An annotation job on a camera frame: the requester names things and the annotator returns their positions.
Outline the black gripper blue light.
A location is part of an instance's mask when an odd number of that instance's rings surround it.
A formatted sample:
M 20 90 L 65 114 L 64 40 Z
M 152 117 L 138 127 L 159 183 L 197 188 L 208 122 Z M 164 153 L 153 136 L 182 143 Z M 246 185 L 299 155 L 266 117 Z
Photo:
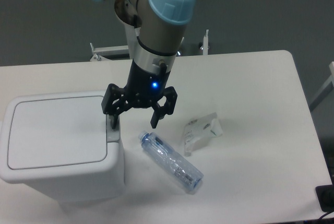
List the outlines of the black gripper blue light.
M 177 92 L 174 87 L 165 88 L 169 73 L 164 61 L 158 62 L 158 74 L 150 73 L 132 62 L 127 84 L 120 88 L 109 84 L 103 97 L 102 112 L 111 119 L 112 130 L 116 129 L 118 117 L 131 108 L 152 107 L 154 113 L 150 124 L 157 127 L 159 120 L 164 116 L 172 115 L 177 101 Z M 159 100 L 166 98 L 164 105 Z

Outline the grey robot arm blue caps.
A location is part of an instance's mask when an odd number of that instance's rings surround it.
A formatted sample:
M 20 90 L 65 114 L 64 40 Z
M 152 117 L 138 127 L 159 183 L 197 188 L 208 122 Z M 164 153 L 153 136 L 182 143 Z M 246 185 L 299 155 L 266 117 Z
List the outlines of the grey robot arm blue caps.
M 177 93 L 166 84 L 196 0 L 125 1 L 136 36 L 135 45 L 129 48 L 132 64 L 126 86 L 108 85 L 101 107 L 112 128 L 116 128 L 123 112 L 152 108 L 150 124 L 155 128 L 174 112 Z

